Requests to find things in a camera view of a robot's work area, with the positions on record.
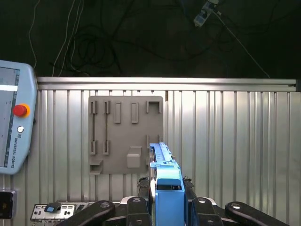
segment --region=touchscreen display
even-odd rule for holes
[[[0,167],[7,167],[20,71],[0,67]]]

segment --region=white cable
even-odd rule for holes
[[[223,20],[221,19],[221,17],[219,15],[217,15],[216,12],[214,12],[214,10],[212,11],[217,18],[219,18],[219,20],[221,21],[221,23],[227,28],[227,30],[233,35],[233,37],[239,42],[239,44],[244,48],[244,50],[246,51],[246,53],[250,56],[250,58],[256,63],[256,65],[263,71],[263,73],[265,73],[267,75],[267,77],[270,79],[270,76],[268,73],[265,72],[265,70],[260,66],[260,64],[254,59],[254,57],[252,57],[252,55],[249,53],[249,51],[246,49],[246,47],[241,43],[241,41],[236,37],[236,35],[227,27],[227,25],[223,22]]]
[[[85,0],[83,0],[83,5],[82,5],[81,12],[80,12],[80,14],[79,14],[79,20],[78,20],[78,23],[77,23],[77,27],[76,27],[75,33],[77,32],[77,30],[78,30],[78,28],[79,28],[80,16],[81,16],[82,10],[83,10],[83,8],[84,8],[84,1],[85,1]],[[72,68],[73,70],[75,70],[75,71],[77,71],[77,72],[81,72],[81,71],[77,70],[76,68],[74,68],[74,66],[73,66],[73,64],[72,64],[72,60],[73,60],[73,56],[74,56],[74,51],[75,51],[75,45],[76,45],[76,41],[74,40],[73,51],[72,51],[72,55],[71,55],[71,59],[70,59],[70,64],[71,64],[71,68]]]
[[[35,19],[36,19],[36,11],[37,11],[37,7],[38,7],[38,5],[39,5],[40,2],[41,2],[41,0],[38,0],[37,3],[35,4],[34,8],[33,8],[32,25],[30,26],[30,29],[29,29],[29,31],[28,31],[29,43],[30,43],[30,47],[31,47],[31,49],[32,49],[32,53],[33,53],[33,57],[34,57],[34,66],[33,66],[34,69],[35,69],[36,66],[37,66],[37,56],[36,56],[36,54],[35,54],[35,52],[34,52],[34,49],[33,49],[32,39],[31,39],[31,37],[30,37],[30,34],[31,34],[31,32],[32,32],[32,28],[33,28],[33,25],[34,25],[34,21],[35,21]]]
[[[56,64],[58,58],[60,57],[60,54],[61,54],[61,52],[62,52],[62,50],[63,50],[63,48],[64,48],[64,46],[65,46],[65,44],[66,44],[66,41],[67,41],[69,19],[70,19],[70,14],[71,14],[71,12],[72,12],[72,10],[73,10],[74,3],[75,3],[75,0],[73,0],[73,3],[72,3],[72,5],[71,5],[71,9],[70,9],[69,14],[68,14],[67,25],[66,25],[66,36],[65,36],[65,40],[64,40],[64,42],[63,42],[63,44],[62,44],[62,47],[61,47],[61,49],[60,49],[60,51],[59,51],[59,53],[58,53],[58,55],[57,55],[57,57],[56,57],[56,59],[55,59],[54,64],[53,64],[52,77],[53,77],[54,74],[55,74],[55,64]]]
[[[75,19],[75,23],[74,23],[74,26],[73,26],[72,34],[71,34],[71,36],[70,36],[70,38],[69,38],[69,41],[68,41],[68,44],[67,44],[66,52],[65,52],[65,55],[64,55],[64,59],[63,59],[63,66],[62,66],[62,68],[61,68],[60,73],[58,74],[58,77],[61,76],[61,74],[62,74],[63,67],[64,67],[65,60],[66,60],[67,51],[68,51],[68,48],[69,48],[69,44],[70,44],[70,42],[71,42],[71,39],[73,38],[74,31],[75,31],[75,33],[76,33],[76,32],[77,32],[77,29],[78,29],[78,27],[79,27],[79,21],[80,21],[80,17],[81,17],[81,13],[83,12],[83,9],[84,9],[84,0],[81,0],[81,1],[79,2],[79,6],[78,6],[78,8],[77,8],[76,19]]]

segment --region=white button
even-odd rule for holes
[[[19,133],[22,133],[22,132],[24,131],[24,127],[23,127],[23,126],[19,126],[19,127],[17,128],[17,131],[18,131]]]

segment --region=black electrical box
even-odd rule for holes
[[[16,209],[15,191],[0,191],[0,219],[12,219]]]

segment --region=gray tool holder board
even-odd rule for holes
[[[162,97],[89,98],[91,174],[145,173],[149,144],[162,140]]]

